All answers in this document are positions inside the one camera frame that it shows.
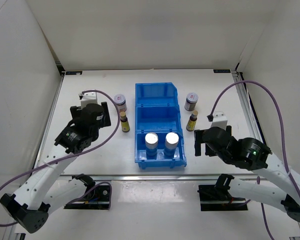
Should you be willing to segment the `silver-lid shaker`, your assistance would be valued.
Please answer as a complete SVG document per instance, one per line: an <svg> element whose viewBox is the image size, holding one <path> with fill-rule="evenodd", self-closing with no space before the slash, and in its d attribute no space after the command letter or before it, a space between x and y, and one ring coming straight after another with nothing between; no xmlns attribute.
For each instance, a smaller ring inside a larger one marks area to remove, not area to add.
<svg viewBox="0 0 300 240"><path fill-rule="evenodd" d="M165 137L164 155L167 158L173 158L179 143L179 135L175 132L169 132Z"/></svg>
<svg viewBox="0 0 300 240"><path fill-rule="evenodd" d="M148 159L156 159L158 153L159 137L155 132L149 132L145 135L145 152Z"/></svg>

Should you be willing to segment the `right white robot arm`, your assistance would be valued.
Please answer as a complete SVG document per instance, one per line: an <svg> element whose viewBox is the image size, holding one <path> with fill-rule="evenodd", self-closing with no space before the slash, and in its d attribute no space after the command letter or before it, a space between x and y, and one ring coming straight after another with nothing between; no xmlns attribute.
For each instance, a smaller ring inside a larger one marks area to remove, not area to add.
<svg viewBox="0 0 300 240"><path fill-rule="evenodd" d="M231 197L253 200L277 208L300 223L300 175L286 170L267 145L251 137L235 139L216 126L194 131L197 157L201 155L202 144L225 164L251 171L274 184L273 187L251 184L233 175L221 174L207 196L217 201Z"/></svg>

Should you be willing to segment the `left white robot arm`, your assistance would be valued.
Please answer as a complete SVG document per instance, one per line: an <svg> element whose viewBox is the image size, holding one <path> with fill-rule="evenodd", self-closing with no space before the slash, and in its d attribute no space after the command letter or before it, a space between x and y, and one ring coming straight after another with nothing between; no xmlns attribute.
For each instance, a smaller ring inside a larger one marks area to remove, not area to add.
<svg viewBox="0 0 300 240"><path fill-rule="evenodd" d="M70 108L72 120L60 132L47 156L28 180L13 194L5 193L0 203L28 233L37 232L55 210L72 201L90 200L95 194L93 179L74 175L56 190L51 187L64 170L99 137L99 130L111 126L107 102Z"/></svg>

